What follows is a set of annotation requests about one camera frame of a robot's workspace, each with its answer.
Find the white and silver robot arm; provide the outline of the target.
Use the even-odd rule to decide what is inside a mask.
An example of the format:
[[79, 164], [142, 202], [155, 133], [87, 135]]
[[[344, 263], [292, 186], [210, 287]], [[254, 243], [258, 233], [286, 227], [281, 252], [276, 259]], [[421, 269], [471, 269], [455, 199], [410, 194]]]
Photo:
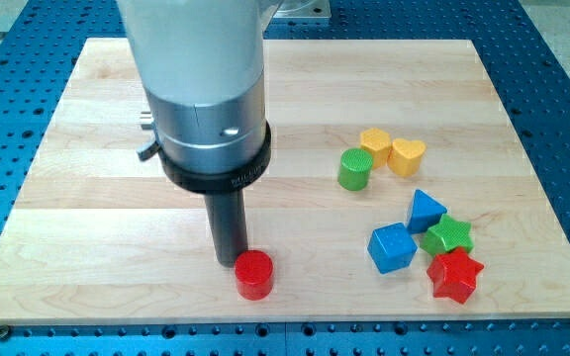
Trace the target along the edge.
[[203, 174], [246, 165], [265, 141], [260, 0], [120, 0], [119, 11], [165, 154]]

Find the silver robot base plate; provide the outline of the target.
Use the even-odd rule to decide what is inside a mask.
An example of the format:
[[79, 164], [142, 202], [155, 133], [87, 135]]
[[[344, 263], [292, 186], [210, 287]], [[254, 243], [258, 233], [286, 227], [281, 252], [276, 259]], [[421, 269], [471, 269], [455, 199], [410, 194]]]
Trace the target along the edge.
[[332, 16], [330, 0], [284, 0], [276, 19], [328, 20]]

